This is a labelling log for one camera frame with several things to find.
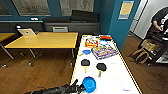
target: white table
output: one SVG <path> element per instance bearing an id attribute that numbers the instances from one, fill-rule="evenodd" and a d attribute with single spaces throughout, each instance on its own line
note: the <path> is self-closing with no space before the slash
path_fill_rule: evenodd
<path id="1" fill-rule="evenodd" d="M 78 55 L 81 54 L 83 50 L 91 49 L 85 47 L 86 38 L 87 37 L 83 36 L 81 39 Z M 108 44 L 118 51 L 113 41 L 108 42 Z M 90 60 L 90 66 L 87 67 L 86 73 L 84 72 L 84 67 L 81 66 L 83 59 Z M 98 77 L 99 71 L 96 68 L 97 63 L 105 63 L 107 66 L 107 70 L 101 73 L 101 78 Z M 96 81 L 96 90 L 92 92 L 92 94 L 141 94 L 136 81 L 120 53 L 102 60 L 97 60 L 92 53 L 77 56 L 71 83 L 78 79 L 77 85 L 80 85 L 83 79 L 88 76 L 93 77 Z"/>

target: black object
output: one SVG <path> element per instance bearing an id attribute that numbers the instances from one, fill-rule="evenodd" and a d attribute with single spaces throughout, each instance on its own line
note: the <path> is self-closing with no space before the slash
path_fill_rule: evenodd
<path id="1" fill-rule="evenodd" d="M 32 91 L 32 92 L 27 92 L 25 94 L 70 94 L 70 93 L 78 93 L 80 94 L 82 91 L 85 90 L 83 84 L 76 85 L 78 80 L 76 79 L 75 82 L 69 86 L 65 84 L 64 86 L 60 87 L 54 87 L 50 89 L 45 89 L 45 90 L 38 90 L 38 91 Z"/>
<path id="2" fill-rule="evenodd" d="M 47 17 L 42 19 L 43 23 L 70 23 L 70 17 Z"/>
<path id="3" fill-rule="evenodd" d="M 98 77 L 101 77 L 101 72 L 106 71 L 107 67 L 104 63 L 98 63 L 96 65 L 96 68 L 99 70 L 99 75 Z"/>
<path id="4" fill-rule="evenodd" d="M 80 10 L 72 10 L 71 21 L 98 22 L 98 13 Z"/>
<path id="5" fill-rule="evenodd" d="M 90 65 L 90 61 L 87 59 L 83 59 L 81 61 L 81 65 L 85 68 L 85 73 L 86 73 L 86 68 Z"/>

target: blue bowl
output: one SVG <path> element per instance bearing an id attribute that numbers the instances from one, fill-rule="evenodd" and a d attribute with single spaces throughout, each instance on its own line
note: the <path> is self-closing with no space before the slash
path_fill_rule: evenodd
<path id="1" fill-rule="evenodd" d="M 82 84 L 85 87 L 85 92 L 92 93 L 96 89 L 96 81 L 92 77 L 85 77 Z"/>

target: table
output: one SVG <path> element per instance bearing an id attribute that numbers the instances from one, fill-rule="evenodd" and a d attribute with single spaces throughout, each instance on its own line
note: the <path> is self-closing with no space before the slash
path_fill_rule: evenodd
<path id="1" fill-rule="evenodd" d="M 96 81 L 96 90 L 92 94 L 142 94 L 120 53 L 102 60 L 97 60 L 92 53 L 79 56 L 83 50 L 91 49 L 85 47 L 87 38 L 85 35 L 81 39 L 71 83 L 78 79 L 77 85 L 81 85 L 83 79 L 90 76 Z M 113 41 L 109 41 L 108 44 L 118 51 Z M 90 61 L 90 66 L 87 67 L 86 73 L 84 72 L 84 67 L 81 66 L 83 59 Z M 98 77 L 99 71 L 96 68 L 98 63 L 104 63 L 107 66 L 107 70 L 101 73 L 101 77 Z"/>
<path id="2" fill-rule="evenodd" d="M 28 48 L 33 57 L 36 57 L 31 48 L 73 48 L 76 46 L 78 33 L 75 32 L 39 32 L 37 35 L 21 36 L 5 46 L 5 48 Z"/>
<path id="3" fill-rule="evenodd" d="M 2 49 L 9 55 L 9 57 L 11 59 L 14 59 L 13 56 L 5 49 L 5 47 L 1 44 L 2 41 L 10 38 L 11 36 L 13 36 L 15 33 L 0 33 L 0 46 L 2 47 Z"/>

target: cable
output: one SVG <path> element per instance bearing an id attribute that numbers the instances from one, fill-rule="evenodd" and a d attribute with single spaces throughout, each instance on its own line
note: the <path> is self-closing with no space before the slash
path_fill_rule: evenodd
<path id="1" fill-rule="evenodd" d="M 48 89 L 46 89 L 45 87 L 36 87 L 30 94 L 33 94 L 33 92 L 35 92 L 35 90 L 38 89 L 38 88 L 44 88 L 45 90 L 48 91 Z"/>

